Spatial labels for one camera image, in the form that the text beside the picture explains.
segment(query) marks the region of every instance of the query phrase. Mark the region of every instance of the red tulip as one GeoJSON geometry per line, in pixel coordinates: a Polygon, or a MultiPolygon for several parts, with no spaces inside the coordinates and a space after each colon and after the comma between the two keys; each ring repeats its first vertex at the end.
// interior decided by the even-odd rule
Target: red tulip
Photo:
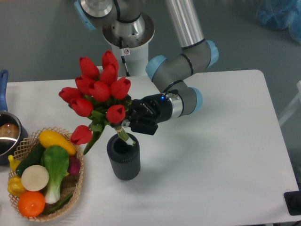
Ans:
{"type": "Polygon", "coordinates": [[[115,81],[110,86],[111,93],[116,99],[123,99],[127,96],[127,93],[131,87],[131,81],[122,77],[121,79],[115,81]]]}
{"type": "Polygon", "coordinates": [[[106,114],[107,120],[112,123],[120,123],[126,116],[126,111],[123,105],[111,106],[106,114]]]}
{"type": "Polygon", "coordinates": [[[88,143],[92,139],[92,132],[88,126],[80,125],[72,133],[70,137],[71,143],[82,145],[88,143]]]}
{"type": "Polygon", "coordinates": [[[70,105],[79,116],[88,117],[93,111],[92,103],[83,98],[72,99],[70,105]]]}
{"type": "Polygon", "coordinates": [[[111,96],[110,87],[102,81],[90,83],[89,93],[98,101],[106,101],[111,96]]]}
{"type": "Polygon", "coordinates": [[[79,66],[81,73],[91,79],[94,79],[99,75],[98,68],[87,56],[79,58],[79,66]]]}
{"type": "Polygon", "coordinates": [[[119,65],[116,57],[111,50],[107,50],[102,57],[103,68],[106,68],[109,64],[115,65],[116,71],[118,72],[119,65]]]}
{"type": "Polygon", "coordinates": [[[77,88],[84,95],[90,95],[89,85],[90,85],[90,83],[93,83],[93,82],[95,82],[93,79],[91,79],[85,75],[81,75],[81,76],[75,78],[75,84],[76,84],[77,88]]]}
{"type": "Polygon", "coordinates": [[[103,72],[100,74],[100,81],[108,84],[109,86],[117,81],[118,72],[114,64],[109,64],[104,68],[103,72]]]}
{"type": "Polygon", "coordinates": [[[74,98],[81,98],[82,93],[77,88],[65,87],[58,95],[67,103],[70,104],[74,98]]]}

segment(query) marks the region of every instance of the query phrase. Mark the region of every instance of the fake vegetable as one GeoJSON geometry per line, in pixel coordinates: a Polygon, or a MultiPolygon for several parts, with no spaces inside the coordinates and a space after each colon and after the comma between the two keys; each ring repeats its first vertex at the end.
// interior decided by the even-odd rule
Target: fake vegetable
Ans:
{"type": "Polygon", "coordinates": [[[75,155],[76,153],[75,147],[59,132],[53,130],[45,130],[40,133],[39,140],[45,148],[53,145],[58,145],[66,149],[69,155],[75,155]]]}
{"type": "Polygon", "coordinates": [[[45,198],[40,192],[25,192],[21,195],[18,208],[25,217],[36,217],[45,207],[45,198]]]}
{"type": "Polygon", "coordinates": [[[21,195],[26,192],[26,189],[22,185],[21,178],[17,175],[13,176],[8,181],[8,192],[17,197],[21,197],[21,195]]]}
{"type": "Polygon", "coordinates": [[[68,173],[70,175],[78,175],[80,170],[80,161],[74,156],[69,156],[68,173]]]}
{"type": "Polygon", "coordinates": [[[41,163],[49,173],[49,182],[47,184],[45,201],[48,204],[52,204],[60,199],[61,182],[67,173],[69,155],[64,148],[58,145],[53,145],[46,148],[43,153],[41,163]]]}
{"type": "Polygon", "coordinates": [[[69,200],[72,198],[73,194],[69,193],[66,197],[64,197],[61,201],[58,202],[58,204],[47,211],[44,211],[43,214],[51,214],[54,213],[55,211],[61,209],[66,203],[69,202],[69,200]]]}
{"type": "Polygon", "coordinates": [[[46,187],[49,181],[49,174],[45,167],[33,165],[24,170],[21,181],[28,191],[36,192],[46,187]]]}
{"type": "Polygon", "coordinates": [[[40,143],[37,143],[26,156],[26,158],[23,159],[17,166],[16,174],[18,176],[22,176],[24,170],[26,170],[28,167],[39,165],[44,151],[45,148],[40,143]]]}
{"type": "Polygon", "coordinates": [[[8,156],[9,166],[13,172],[15,172],[17,166],[20,164],[20,160],[14,159],[12,155],[8,156]]]}

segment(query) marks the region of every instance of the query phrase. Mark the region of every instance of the yellow squash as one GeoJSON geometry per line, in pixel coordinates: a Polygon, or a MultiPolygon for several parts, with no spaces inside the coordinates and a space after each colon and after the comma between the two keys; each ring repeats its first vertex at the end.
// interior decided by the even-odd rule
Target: yellow squash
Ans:
{"type": "Polygon", "coordinates": [[[69,155],[76,154],[75,147],[59,132],[53,130],[45,130],[40,133],[39,140],[44,148],[58,145],[66,149],[69,155]]]}
{"type": "Polygon", "coordinates": [[[8,156],[8,160],[9,160],[9,165],[10,165],[11,170],[13,172],[15,172],[17,166],[20,164],[21,161],[14,159],[14,157],[12,155],[8,156]]]}

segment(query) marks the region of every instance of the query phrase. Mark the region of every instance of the white table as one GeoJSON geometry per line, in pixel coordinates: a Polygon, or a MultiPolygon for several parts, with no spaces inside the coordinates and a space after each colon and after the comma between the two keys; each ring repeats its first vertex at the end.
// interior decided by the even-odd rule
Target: white table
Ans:
{"type": "MultiPolygon", "coordinates": [[[[158,93],[147,77],[131,78],[130,95],[158,93]]],[[[41,225],[236,226],[300,220],[284,192],[298,190],[263,74],[257,70],[200,73],[186,80],[204,97],[199,113],[159,124],[154,136],[134,135],[141,171],[131,181],[112,172],[110,127],[85,156],[82,193],[66,215],[41,225]]],[[[9,83],[8,110],[29,133],[73,131],[89,124],[58,96],[73,80],[9,83]]],[[[1,226],[37,225],[10,207],[8,167],[0,167],[1,226]]]]}

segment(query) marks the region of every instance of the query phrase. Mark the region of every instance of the cucumber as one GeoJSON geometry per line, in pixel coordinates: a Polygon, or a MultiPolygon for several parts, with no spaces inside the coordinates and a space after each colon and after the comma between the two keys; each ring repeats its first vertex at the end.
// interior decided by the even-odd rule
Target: cucumber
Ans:
{"type": "Polygon", "coordinates": [[[29,154],[23,159],[16,168],[16,174],[22,176],[24,170],[33,165],[39,165],[45,148],[38,142],[29,154]]]}

